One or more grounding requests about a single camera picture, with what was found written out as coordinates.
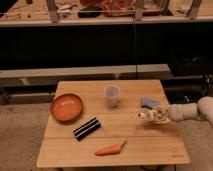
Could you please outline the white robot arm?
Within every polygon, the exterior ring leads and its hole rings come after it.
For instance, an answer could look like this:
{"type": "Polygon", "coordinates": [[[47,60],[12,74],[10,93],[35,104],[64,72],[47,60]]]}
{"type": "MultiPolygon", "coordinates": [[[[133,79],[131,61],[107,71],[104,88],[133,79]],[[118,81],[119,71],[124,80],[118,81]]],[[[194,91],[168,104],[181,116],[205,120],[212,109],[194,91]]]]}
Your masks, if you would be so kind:
{"type": "Polygon", "coordinates": [[[207,121],[213,127],[213,97],[202,97],[197,103],[171,104],[167,109],[158,108],[157,113],[174,122],[207,121]]]}

